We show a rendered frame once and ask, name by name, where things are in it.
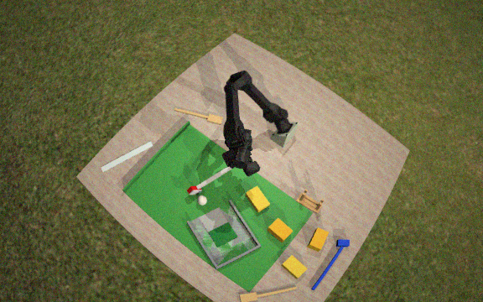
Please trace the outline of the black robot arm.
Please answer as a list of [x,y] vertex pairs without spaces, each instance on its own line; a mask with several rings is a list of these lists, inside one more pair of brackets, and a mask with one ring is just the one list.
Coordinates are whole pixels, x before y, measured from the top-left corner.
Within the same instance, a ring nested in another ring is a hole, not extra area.
[[[274,122],[277,133],[287,133],[293,126],[288,121],[288,110],[278,104],[270,102],[253,84],[252,77],[247,71],[239,71],[231,75],[226,82],[226,122],[223,135],[228,151],[222,157],[230,168],[245,169],[248,165],[252,146],[252,130],[245,129],[239,114],[238,90],[246,94],[263,110],[263,116],[270,123]],[[231,143],[236,141],[237,143]]]

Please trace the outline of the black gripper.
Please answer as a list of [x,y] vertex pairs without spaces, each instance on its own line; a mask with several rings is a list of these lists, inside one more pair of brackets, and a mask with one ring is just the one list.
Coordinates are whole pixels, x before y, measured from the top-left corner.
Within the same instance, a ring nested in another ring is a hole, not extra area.
[[[237,143],[237,140],[232,141],[231,143]],[[252,160],[251,155],[252,155],[252,153],[250,152],[247,168],[243,169],[244,173],[248,177],[257,173],[260,170],[260,166],[258,165],[257,161]]]

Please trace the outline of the white golf ball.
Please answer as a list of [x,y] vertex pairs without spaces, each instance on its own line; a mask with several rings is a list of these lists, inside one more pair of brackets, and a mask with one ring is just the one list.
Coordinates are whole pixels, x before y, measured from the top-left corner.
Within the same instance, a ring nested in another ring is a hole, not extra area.
[[200,205],[204,205],[207,202],[207,199],[204,196],[198,196],[197,201]]

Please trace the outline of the white flat bar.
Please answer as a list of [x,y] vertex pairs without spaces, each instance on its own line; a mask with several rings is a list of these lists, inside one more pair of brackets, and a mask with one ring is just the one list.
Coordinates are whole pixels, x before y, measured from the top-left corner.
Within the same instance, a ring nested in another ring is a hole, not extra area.
[[135,148],[133,151],[129,152],[128,154],[125,154],[121,156],[120,158],[110,162],[109,164],[106,164],[105,166],[101,167],[102,172],[106,172],[108,169],[113,168],[114,166],[123,163],[127,159],[130,159],[132,156],[135,156],[137,154],[140,154],[142,151],[147,150],[148,148],[151,148],[153,145],[151,142],[144,144],[138,148]]

